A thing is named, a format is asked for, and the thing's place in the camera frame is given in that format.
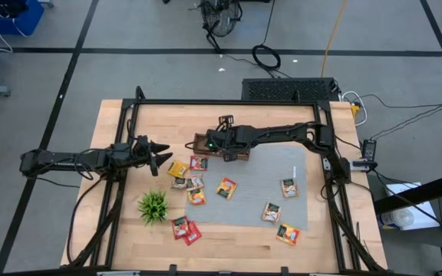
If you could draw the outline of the black floor fan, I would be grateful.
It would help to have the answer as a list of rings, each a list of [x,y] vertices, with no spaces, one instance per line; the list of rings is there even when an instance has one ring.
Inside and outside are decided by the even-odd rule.
[[[239,0],[202,0],[200,7],[203,28],[219,38],[230,34],[242,18]]]

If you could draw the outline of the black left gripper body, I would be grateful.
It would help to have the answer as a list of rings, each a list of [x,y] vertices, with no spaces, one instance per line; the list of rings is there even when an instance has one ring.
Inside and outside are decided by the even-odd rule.
[[[136,168],[142,165],[150,167],[151,174],[158,176],[158,165],[156,161],[157,145],[147,136],[133,138],[133,145],[130,151],[129,164]]]

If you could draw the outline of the black perforated computer tower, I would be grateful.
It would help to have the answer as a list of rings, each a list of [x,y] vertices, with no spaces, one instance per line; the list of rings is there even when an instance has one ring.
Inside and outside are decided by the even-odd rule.
[[[332,77],[251,78],[242,81],[242,99],[254,101],[339,101],[341,89]]]

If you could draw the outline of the grey woven placemat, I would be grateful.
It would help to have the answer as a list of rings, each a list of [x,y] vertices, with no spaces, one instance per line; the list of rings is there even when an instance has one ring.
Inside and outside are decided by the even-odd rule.
[[[285,198],[281,181],[292,178],[293,166],[300,195]],[[216,194],[223,178],[235,181],[238,186],[230,200]],[[308,228],[306,195],[306,151],[287,143],[262,144],[252,149],[248,161],[224,162],[213,157],[203,173],[206,203],[186,204],[186,216],[195,222],[228,225],[271,227],[262,220],[267,202],[282,208],[280,222],[301,230]]]

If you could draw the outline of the black controller box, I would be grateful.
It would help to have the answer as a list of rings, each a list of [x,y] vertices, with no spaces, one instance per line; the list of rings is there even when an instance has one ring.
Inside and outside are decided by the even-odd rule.
[[[374,170],[378,164],[374,161],[377,148],[376,140],[364,140],[362,143],[361,153],[366,165],[370,170]]]

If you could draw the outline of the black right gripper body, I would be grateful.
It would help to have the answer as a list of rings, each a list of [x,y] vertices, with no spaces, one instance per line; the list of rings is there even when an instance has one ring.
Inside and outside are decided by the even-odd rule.
[[[232,162],[238,159],[248,161],[250,149],[248,146],[238,145],[235,141],[233,115],[221,116],[218,121],[219,124],[216,129],[206,131],[206,147],[210,152],[221,156],[224,162]]]

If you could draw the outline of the orange tea packet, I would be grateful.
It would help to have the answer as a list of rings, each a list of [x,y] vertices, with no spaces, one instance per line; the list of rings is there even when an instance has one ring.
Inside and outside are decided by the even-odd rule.
[[[236,191],[238,184],[228,178],[223,178],[219,185],[216,187],[216,194],[223,198],[230,200]]]
[[[203,188],[188,191],[187,198],[191,205],[203,205],[206,203],[206,196]]]
[[[276,238],[281,242],[285,242],[288,245],[296,245],[297,239],[301,233],[299,228],[292,225],[282,223],[276,233]]]

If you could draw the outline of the yellow tea packet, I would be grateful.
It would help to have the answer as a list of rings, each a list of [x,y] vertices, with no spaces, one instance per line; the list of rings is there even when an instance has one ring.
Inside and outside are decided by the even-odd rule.
[[[183,179],[185,176],[185,173],[188,171],[189,166],[183,162],[180,162],[178,160],[173,161],[170,164],[170,167],[167,170],[167,173],[171,176],[174,176],[176,178]]]

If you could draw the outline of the wooden three-compartment tea box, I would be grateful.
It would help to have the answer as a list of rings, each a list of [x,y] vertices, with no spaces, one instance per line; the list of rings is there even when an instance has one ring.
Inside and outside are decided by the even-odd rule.
[[[210,149],[207,143],[208,139],[206,138],[205,134],[196,133],[194,136],[193,153],[196,155],[219,157],[222,158],[225,162],[231,162],[235,160],[249,160],[250,149],[237,154],[223,153],[222,151],[217,149]]]

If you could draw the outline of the white box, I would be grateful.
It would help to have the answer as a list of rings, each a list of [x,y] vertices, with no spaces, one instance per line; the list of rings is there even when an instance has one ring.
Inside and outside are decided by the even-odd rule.
[[[419,182],[387,184],[385,191],[389,196],[392,196],[395,193],[405,192],[409,189],[417,188],[420,185]],[[434,221],[413,206],[378,215],[377,220],[378,225],[382,229],[398,228],[401,231],[435,228],[440,226],[438,222]]]

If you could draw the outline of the green plant in white pot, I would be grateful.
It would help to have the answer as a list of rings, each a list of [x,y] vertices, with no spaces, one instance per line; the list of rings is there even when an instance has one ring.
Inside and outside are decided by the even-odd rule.
[[[163,190],[150,190],[138,202],[137,210],[141,212],[141,220],[145,225],[154,225],[167,218],[166,192]]]

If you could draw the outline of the blue plastic bin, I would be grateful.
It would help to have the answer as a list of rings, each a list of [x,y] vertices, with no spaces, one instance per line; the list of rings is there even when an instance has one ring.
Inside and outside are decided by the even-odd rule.
[[[38,0],[15,0],[28,8],[15,18],[0,17],[1,35],[30,36],[34,33],[44,14],[44,8]]]

